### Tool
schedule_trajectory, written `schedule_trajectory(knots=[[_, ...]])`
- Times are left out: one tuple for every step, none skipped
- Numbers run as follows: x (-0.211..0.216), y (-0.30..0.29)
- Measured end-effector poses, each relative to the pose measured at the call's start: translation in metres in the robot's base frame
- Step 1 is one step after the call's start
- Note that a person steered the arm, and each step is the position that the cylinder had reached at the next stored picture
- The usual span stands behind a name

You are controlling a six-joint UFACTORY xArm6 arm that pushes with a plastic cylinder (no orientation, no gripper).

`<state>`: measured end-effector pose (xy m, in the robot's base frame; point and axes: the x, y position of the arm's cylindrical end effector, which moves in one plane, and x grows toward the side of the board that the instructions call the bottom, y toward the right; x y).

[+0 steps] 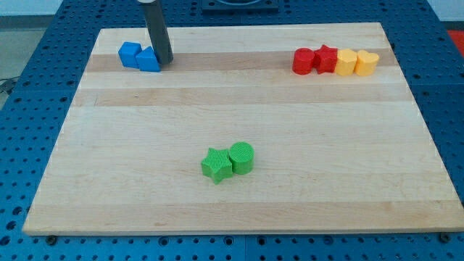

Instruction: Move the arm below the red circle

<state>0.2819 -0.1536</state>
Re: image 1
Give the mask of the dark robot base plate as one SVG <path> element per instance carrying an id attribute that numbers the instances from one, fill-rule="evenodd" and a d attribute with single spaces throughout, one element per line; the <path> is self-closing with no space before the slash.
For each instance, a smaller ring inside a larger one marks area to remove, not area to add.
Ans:
<path id="1" fill-rule="evenodd" d="M 203 13 L 213 12 L 277 12 L 279 0 L 201 0 Z"/>

